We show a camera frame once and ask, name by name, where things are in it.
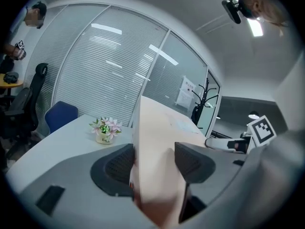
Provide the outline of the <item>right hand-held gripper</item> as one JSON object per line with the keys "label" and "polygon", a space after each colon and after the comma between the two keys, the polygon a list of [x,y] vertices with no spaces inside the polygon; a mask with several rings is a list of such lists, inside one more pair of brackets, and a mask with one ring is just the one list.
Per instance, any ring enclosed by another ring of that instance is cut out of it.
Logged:
{"label": "right hand-held gripper", "polygon": [[205,146],[217,150],[230,150],[249,154],[256,147],[269,144],[277,137],[268,118],[263,115],[247,125],[247,131],[239,139],[207,138]]}

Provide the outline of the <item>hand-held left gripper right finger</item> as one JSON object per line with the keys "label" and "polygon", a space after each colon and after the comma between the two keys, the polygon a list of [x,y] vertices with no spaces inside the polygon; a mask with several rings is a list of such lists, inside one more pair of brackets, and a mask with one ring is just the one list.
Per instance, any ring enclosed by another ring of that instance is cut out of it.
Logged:
{"label": "hand-held left gripper right finger", "polygon": [[242,167],[234,162],[244,162],[246,155],[176,142],[174,159],[192,194],[208,206]]}

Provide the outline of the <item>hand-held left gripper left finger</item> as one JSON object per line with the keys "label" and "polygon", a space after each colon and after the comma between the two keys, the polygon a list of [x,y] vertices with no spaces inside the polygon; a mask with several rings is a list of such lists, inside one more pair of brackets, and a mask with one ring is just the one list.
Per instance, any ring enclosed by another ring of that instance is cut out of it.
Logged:
{"label": "hand-held left gripper left finger", "polygon": [[132,144],[65,159],[20,198],[43,229],[156,229],[134,203],[133,160]]}

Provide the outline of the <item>beige cardboard box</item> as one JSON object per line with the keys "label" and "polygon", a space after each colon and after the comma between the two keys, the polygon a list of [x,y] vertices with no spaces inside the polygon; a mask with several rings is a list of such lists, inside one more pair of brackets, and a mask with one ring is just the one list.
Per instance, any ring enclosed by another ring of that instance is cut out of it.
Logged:
{"label": "beige cardboard box", "polygon": [[176,227],[186,182],[175,164],[175,143],[204,147],[206,137],[187,116],[145,96],[137,104],[133,129],[135,204],[159,228]]}

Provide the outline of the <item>grey table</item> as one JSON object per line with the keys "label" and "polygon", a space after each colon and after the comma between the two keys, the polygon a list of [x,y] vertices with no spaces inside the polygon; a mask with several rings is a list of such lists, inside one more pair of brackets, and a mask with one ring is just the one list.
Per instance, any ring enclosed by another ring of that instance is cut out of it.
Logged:
{"label": "grey table", "polygon": [[113,144],[97,143],[89,126],[93,121],[94,117],[84,114],[49,134],[27,151],[6,173],[12,190],[19,194],[36,178],[70,157],[133,142],[134,129],[124,126]]}

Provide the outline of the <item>black coat rack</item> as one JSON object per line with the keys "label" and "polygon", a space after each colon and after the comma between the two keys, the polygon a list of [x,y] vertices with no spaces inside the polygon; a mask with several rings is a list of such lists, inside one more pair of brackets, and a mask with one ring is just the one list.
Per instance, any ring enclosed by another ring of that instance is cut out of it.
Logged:
{"label": "black coat rack", "polygon": [[201,95],[197,94],[194,90],[192,93],[198,100],[195,102],[191,120],[204,134],[207,133],[211,125],[211,121],[217,106],[219,97],[219,84],[215,81],[214,77],[208,74],[205,85],[198,84],[202,89]]}

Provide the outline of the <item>pink flowers in pot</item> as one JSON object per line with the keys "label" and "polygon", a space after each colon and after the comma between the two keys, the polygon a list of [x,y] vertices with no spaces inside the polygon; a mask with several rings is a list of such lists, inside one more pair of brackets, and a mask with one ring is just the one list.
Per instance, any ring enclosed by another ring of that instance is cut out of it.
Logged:
{"label": "pink flowers in pot", "polygon": [[110,145],[115,137],[122,132],[122,122],[112,117],[96,118],[89,124],[91,132],[95,133],[95,140],[99,144]]}

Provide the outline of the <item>white paper notice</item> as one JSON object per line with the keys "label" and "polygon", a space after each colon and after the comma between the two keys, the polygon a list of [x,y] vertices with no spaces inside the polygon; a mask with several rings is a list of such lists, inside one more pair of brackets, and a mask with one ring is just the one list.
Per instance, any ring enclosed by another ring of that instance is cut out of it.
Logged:
{"label": "white paper notice", "polygon": [[196,85],[191,82],[186,76],[184,76],[181,89],[185,92],[192,92],[196,89]]}
{"label": "white paper notice", "polygon": [[193,100],[193,95],[192,94],[189,94],[189,93],[187,93],[183,90],[180,90],[175,104],[179,105],[183,108],[189,109],[190,105],[192,103],[192,100]]}

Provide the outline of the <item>blue chair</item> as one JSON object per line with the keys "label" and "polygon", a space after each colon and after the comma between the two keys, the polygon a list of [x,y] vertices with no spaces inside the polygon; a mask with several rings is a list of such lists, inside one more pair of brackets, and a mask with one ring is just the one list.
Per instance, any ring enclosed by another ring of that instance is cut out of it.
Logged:
{"label": "blue chair", "polygon": [[50,134],[79,117],[78,108],[74,105],[58,101],[45,114],[45,121]]}

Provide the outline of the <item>person's body in grey top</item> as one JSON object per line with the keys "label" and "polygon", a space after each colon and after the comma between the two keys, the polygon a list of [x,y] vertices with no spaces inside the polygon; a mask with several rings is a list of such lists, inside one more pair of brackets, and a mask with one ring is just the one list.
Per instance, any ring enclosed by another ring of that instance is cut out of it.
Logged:
{"label": "person's body in grey top", "polygon": [[305,43],[274,98],[288,130],[261,151],[235,229],[305,229]]}

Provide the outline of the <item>black office chair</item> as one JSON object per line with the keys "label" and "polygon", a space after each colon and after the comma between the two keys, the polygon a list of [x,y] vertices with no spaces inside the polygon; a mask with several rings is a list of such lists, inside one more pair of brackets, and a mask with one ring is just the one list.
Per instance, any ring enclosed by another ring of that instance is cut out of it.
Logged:
{"label": "black office chair", "polygon": [[48,72],[48,64],[40,63],[35,69],[35,75],[28,88],[32,89],[32,96],[23,110],[4,111],[1,114],[3,121],[0,124],[0,136],[3,139],[15,140],[16,143],[6,153],[6,158],[11,158],[25,145],[33,147],[29,141],[31,133],[37,129],[39,121],[36,113],[36,102],[44,85]]}

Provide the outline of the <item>round wooden table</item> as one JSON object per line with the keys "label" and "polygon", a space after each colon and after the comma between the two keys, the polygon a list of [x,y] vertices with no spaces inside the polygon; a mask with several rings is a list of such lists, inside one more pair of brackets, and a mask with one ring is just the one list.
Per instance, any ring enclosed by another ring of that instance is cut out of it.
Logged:
{"label": "round wooden table", "polygon": [[0,89],[9,89],[9,88],[15,88],[23,85],[22,80],[18,80],[16,83],[7,83],[4,81],[4,75],[0,74]]}

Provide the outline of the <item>small black bag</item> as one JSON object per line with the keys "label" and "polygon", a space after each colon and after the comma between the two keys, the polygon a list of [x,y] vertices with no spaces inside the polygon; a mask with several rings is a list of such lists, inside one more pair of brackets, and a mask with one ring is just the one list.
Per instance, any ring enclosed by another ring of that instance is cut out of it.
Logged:
{"label": "small black bag", "polygon": [[3,80],[7,84],[15,84],[19,79],[19,74],[17,72],[7,72]]}

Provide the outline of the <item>long ceiling light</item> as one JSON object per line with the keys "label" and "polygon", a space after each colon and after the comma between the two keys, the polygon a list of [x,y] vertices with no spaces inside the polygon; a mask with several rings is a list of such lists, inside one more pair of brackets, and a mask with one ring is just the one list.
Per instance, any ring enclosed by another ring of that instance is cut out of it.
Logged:
{"label": "long ceiling light", "polygon": [[242,14],[248,21],[250,29],[254,37],[263,36],[263,29],[258,21],[258,16],[256,16],[248,5],[246,5],[246,0],[233,0],[234,3],[238,3],[238,14]]}

